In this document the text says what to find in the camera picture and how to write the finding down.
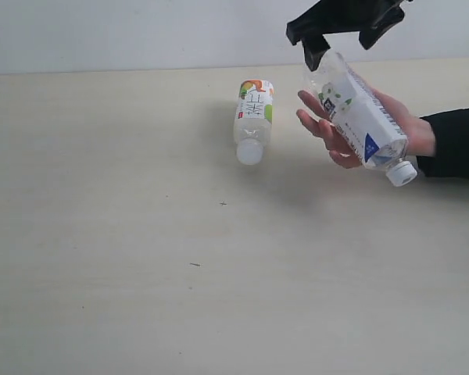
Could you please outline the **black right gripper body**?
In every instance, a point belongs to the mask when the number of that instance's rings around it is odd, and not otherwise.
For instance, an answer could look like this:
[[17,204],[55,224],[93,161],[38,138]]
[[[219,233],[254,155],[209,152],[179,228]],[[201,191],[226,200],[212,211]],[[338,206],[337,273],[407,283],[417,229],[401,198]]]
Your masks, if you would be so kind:
[[405,17],[401,1],[322,0],[287,23],[286,35],[293,44],[311,34],[360,32],[365,20]]

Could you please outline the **black sleeved forearm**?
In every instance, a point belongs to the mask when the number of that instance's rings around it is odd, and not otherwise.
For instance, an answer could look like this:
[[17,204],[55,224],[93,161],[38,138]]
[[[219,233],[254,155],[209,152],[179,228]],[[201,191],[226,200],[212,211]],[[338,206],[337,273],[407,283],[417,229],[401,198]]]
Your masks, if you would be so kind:
[[435,154],[418,156],[426,177],[469,180],[469,108],[425,116],[435,135]]

